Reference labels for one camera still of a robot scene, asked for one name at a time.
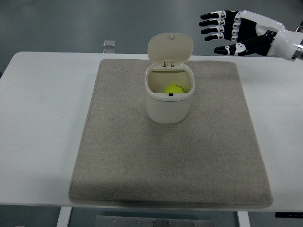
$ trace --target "metal plate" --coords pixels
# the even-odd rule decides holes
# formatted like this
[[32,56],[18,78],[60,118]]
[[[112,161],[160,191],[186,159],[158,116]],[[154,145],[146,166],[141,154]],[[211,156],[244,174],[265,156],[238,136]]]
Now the metal plate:
[[95,227],[213,227],[209,220],[96,216]]
[[104,41],[103,47],[114,47],[115,45],[116,45],[116,41],[115,40],[106,39]]
[[103,53],[115,53],[116,50],[115,49],[104,49]]

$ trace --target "robot finger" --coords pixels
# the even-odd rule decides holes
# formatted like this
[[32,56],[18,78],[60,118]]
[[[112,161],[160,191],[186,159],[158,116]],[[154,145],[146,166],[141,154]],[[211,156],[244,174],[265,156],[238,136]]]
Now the robot finger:
[[239,11],[221,10],[221,11],[203,14],[200,16],[200,18],[202,20],[208,20],[212,18],[226,18],[226,20],[233,22],[236,20],[236,15],[238,13]]
[[269,33],[267,32],[264,35],[259,35],[240,43],[216,47],[214,53],[234,56],[245,56],[252,53],[258,53],[262,56],[266,56],[274,37],[275,35],[269,36]]
[[207,29],[201,30],[201,34],[208,34],[211,32],[224,32],[224,26],[215,26],[215,27],[209,27]]
[[225,25],[225,20],[224,20],[224,18],[211,19],[211,20],[201,21],[199,23],[199,26],[201,26],[201,27],[205,27],[205,26],[209,26],[209,25]]
[[216,12],[211,12],[211,13],[206,13],[200,16],[202,20],[208,20],[212,18],[225,18],[226,13],[225,11],[216,11]]
[[221,32],[221,33],[209,35],[204,38],[205,41],[211,41],[213,39],[226,39],[226,40],[236,41],[237,36],[233,35],[231,32]]

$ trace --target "gray floor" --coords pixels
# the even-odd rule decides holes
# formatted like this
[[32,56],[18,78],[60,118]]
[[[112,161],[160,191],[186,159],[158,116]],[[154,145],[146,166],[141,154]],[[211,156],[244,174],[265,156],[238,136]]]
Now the gray floor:
[[[0,72],[21,51],[102,53],[105,39],[116,40],[116,53],[146,54],[149,40],[165,32],[190,36],[193,55],[214,55],[216,46],[230,42],[205,42],[198,22],[201,14],[222,9],[256,12],[293,31],[303,20],[301,0],[1,0]],[[84,214],[94,212],[82,210],[81,214],[78,210],[75,216],[76,211],[71,220],[88,226]],[[57,208],[0,206],[0,226],[56,226],[53,220],[57,215]],[[38,224],[30,217],[45,223]],[[273,217],[274,213],[250,213],[251,226],[303,226],[301,220]],[[21,223],[11,222],[18,218]]]

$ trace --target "white table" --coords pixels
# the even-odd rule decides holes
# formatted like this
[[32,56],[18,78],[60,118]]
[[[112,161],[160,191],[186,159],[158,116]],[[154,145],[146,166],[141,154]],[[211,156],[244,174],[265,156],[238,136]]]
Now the white table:
[[[147,55],[20,52],[0,79],[0,204],[78,206],[68,199],[104,58]],[[303,62],[192,56],[236,63],[274,198],[258,211],[303,211]]]

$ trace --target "lid hinge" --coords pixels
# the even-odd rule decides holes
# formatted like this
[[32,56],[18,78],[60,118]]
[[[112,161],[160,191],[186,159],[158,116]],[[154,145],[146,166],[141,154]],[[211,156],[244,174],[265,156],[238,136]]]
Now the lid hinge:
[[166,69],[171,69],[172,67],[174,67],[174,61],[164,61],[162,67],[165,67]]

